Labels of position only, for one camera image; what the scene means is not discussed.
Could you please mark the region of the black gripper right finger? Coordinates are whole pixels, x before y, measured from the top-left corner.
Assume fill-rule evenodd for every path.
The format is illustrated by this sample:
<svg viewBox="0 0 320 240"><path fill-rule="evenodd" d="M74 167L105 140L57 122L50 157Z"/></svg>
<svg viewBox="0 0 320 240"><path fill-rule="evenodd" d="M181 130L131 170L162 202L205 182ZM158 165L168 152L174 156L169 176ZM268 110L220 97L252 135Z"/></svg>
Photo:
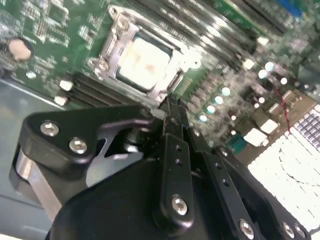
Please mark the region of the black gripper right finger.
<svg viewBox="0 0 320 240"><path fill-rule="evenodd" d="M186 105L177 101L196 166L213 184L232 240L309 240L306 228L223 147L211 150L202 133L190 126Z"/></svg>

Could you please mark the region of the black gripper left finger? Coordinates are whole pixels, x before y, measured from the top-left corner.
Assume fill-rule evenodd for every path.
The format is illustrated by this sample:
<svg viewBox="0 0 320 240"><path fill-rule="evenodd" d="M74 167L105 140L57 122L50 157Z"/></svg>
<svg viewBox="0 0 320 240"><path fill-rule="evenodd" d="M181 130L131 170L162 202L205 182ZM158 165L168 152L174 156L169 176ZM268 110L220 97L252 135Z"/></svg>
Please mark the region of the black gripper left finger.
<svg viewBox="0 0 320 240"><path fill-rule="evenodd" d="M39 201L55 221L77 194L142 160L159 166L153 218L168 235L194 223L189 145L178 100L160 108L139 104L38 112L21 126L13 167L20 192Z"/></svg>

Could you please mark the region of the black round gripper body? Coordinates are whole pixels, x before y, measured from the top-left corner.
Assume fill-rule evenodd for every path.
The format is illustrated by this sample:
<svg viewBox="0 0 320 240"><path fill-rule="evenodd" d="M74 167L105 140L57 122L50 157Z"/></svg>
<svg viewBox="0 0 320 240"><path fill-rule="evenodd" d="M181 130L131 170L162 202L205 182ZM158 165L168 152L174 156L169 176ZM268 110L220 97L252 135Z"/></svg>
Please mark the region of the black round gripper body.
<svg viewBox="0 0 320 240"><path fill-rule="evenodd" d="M71 198L59 211L51 240L169 240L153 217L160 164L141 160ZM232 233L209 183L192 174L195 219L182 240L230 240Z"/></svg>

